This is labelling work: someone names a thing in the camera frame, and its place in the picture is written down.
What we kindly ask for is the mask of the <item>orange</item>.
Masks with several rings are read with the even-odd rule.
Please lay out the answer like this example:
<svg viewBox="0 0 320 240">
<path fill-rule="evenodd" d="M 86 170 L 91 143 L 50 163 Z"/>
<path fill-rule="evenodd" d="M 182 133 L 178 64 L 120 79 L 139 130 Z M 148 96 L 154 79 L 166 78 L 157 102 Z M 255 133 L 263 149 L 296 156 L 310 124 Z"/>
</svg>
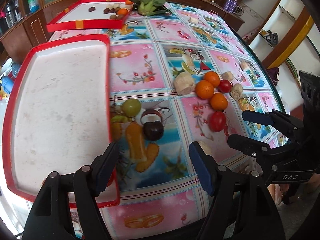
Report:
<svg viewBox="0 0 320 240">
<path fill-rule="evenodd" d="M 222 93 L 213 94 L 210 105 L 215 111 L 224 111 L 228 107 L 228 101 Z"/>
<path fill-rule="evenodd" d="M 195 92 L 203 100 L 210 99 L 214 94 L 214 86 L 206 80 L 201 80 L 196 84 Z"/>
<path fill-rule="evenodd" d="M 203 76 L 203 79 L 211 83 L 214 88 L 218 87 L 220 84 L 220 77 L 214 71 L 206 72 Z"/>
<path fill-rule="evenodd" d="M 126 15 L 128 13 L 128 10 L 126 8 L 120 8 L 117 11 L 117 15 Z"/>
</svg>

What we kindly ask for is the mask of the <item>orange top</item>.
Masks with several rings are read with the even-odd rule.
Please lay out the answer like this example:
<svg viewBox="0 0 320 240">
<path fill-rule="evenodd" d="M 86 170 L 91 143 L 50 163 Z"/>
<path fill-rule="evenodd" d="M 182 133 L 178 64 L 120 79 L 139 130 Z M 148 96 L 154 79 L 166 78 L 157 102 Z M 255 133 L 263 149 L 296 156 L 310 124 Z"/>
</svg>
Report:
<svg viewBox="0 0 320 240">
<path fill-rule="evenodd" d="M 206 72 L 203 76 L 203 79 L 211 83 L 214 88 L 218 87 L 220 84 L 220 77 L 214 71 Z"/>
</svg>

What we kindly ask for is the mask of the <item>dark purple plum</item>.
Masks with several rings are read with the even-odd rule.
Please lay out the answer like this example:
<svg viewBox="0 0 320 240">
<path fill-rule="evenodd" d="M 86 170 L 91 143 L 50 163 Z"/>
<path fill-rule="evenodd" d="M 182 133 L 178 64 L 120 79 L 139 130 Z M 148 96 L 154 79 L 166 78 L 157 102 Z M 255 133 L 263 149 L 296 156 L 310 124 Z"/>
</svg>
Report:
<svg viewBox="0 0 320 240">
<path fill-rule="evenodd" d="M 149 141 L 157 141 L 163 137 L 164 126 L 160 121 L 146 122 L 143 125 L 144 137 Z"/>
</svg>

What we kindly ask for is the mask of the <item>green grape tomato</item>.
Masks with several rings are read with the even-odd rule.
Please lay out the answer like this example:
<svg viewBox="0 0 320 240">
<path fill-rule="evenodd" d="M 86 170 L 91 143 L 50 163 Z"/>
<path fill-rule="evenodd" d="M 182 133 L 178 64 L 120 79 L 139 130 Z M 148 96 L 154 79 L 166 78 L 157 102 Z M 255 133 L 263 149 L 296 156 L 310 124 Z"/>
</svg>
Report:
<svg viewBox="0 0 320 240">
<path fill-rule="evenodd" d="M 121 106 L 124 114 L 130 118 L 135 117 L 141 110 L 141 103 L 137 99 L 127 99 Z"/>
</svg>

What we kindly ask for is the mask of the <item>red cherry tomato far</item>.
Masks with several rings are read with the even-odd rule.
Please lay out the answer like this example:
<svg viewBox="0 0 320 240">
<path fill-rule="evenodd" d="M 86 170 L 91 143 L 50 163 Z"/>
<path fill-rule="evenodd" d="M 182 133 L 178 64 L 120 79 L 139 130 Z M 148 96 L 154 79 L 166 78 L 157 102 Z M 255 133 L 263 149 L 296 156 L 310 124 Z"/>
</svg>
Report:
<svg viewBox="0 0 320 240">
<path fill-rule="evenodd" d="M 221 93 L 229 93 L 232 90 L 232 83 L 228 80 L 221 80 L 218 89 Z"/>
</svg>

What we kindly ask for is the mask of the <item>beige chunk far edge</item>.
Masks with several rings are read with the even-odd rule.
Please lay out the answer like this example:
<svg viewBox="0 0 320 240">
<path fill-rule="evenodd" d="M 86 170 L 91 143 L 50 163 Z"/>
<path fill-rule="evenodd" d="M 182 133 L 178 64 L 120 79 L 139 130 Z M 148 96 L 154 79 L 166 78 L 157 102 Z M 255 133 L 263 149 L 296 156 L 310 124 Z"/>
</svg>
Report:
<svg viewBox="0 0 320 240">
<path fill-rule="evenodd" d="M 251 69 L 250 65 L 246 61 L 241 61 L 240 67 L 244 72 Z"/>
</svg>

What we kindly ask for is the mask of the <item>floral plastic tablecloth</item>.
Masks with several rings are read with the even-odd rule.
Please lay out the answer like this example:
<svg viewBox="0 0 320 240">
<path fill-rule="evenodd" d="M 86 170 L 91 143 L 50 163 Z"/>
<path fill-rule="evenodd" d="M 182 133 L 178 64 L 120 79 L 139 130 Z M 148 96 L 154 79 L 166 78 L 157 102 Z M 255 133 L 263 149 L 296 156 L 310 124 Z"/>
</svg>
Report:
<svg viewBox="0 0 320 240">
<path fill-rule="evenodd" d="M 111 41 L 110 101 L 112 133 L 119 142 L 117 163 L 120 202 L 101 210 L 113 239 L 155 237 L 168 239 L 178 229 L 199 225 L 209 210 L 210 196 L 203 191 L 189 158 L 193 141 L 204 141 L 217 163 L 246 174 L 257 170 L 255 160 L 227 145 L 237 133 L 274 148 L 287 139 L 271 126 L 242 119 L 245 110 L 282 111 L 283 104 L 268 75 L 220 16 L 187 5 L 165 3 L 172 14 L 142 16 L 132 10 L 121 29 L 82 29 L 53 32 L 52 39 L 105 34 Z M 243 71 L 241 61 L 250 65 Z M 195 84 L 206 72 L 234 75 L 242 97 L 228 101 L 226 125 L 213 132 L 208 124 L 210 99 L 196 92 L 179 96 L 174 79 L 188 72 Z M 214 94 L 221 93 L 214 88 Z M 141 110 L 128 117 L 121 109 L 137 99 Z M 160 121 L 164 134 L 157 141 L 144 137 L 146 122 Z"/>
</svg>

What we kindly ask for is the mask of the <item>large red white tray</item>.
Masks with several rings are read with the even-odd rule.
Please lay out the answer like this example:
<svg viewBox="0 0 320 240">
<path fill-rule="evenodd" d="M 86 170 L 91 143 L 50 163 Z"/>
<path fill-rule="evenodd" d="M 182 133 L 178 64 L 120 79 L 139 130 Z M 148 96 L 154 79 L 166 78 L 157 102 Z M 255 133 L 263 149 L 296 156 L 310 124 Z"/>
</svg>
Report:
<svg viewBox="0 0 320 240">
<path fill-rule="evenodd" d="M 80 35 L 34 47 L 12 88 L 2 130 L 8 189 L 34 202 L 52 171 L 73 173 L 111 142 L 110 40 Z"/>
</svg>

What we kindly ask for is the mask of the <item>purple bottles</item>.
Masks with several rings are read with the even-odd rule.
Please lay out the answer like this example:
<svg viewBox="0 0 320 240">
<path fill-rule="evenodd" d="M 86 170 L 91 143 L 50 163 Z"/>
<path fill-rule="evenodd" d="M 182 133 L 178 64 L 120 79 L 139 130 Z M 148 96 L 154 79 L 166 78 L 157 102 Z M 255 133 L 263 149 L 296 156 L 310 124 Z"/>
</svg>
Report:
<svg viewBox="0 0 320 240">
<path fill-rule="evenodd" d="M 237 6 L 237 0 L 226 0 L 223 9 L 227 12 L 232 13 Z"/>
</svg>

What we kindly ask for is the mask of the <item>blue thermos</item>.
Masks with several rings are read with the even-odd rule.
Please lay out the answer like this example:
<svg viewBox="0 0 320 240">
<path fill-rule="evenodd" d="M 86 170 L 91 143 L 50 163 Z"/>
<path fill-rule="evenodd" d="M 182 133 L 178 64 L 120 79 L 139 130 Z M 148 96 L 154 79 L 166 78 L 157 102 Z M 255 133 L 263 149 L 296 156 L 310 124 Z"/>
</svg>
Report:
<svg viewBox="0 0 320 240">
<path fill-rule="evenodd" d="M 1 82 L 2 82 L 2 87 L 4 91 L 10 94 L 14 85 L 14 82 L 12 81 L 12 79 L 8 76 L 2 76 Z"/>
</svg>

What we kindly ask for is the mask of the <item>green bok choy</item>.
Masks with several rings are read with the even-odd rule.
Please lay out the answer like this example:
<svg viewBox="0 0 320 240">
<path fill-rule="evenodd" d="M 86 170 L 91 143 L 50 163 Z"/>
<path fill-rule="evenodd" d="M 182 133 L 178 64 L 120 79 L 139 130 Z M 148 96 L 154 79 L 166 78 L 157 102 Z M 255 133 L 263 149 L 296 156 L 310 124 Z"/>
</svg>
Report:
<svg viewBox="0 0 320 240">
<path fill-rule="evenodd" d="M 165 7 L 166 0 L 130 0 L 137 6 L 142 16 L 171 15 L 172 12 Z"/>
</svg>

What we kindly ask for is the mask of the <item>far red white tray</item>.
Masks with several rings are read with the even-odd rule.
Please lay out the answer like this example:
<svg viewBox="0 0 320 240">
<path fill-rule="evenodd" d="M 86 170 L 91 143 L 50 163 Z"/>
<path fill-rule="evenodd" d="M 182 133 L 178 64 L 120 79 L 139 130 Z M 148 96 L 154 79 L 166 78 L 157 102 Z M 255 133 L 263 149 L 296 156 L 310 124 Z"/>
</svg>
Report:
<svg viewBox="0 0 320 240">
<path fill-rule="evenodd" d="M 126 8 L 126 15 L 117 15 Z M 121 29 L 133 9 L 129 0 L 79 0 L 47 24 L 49 32 L 82 29 Z"/>
</svg>

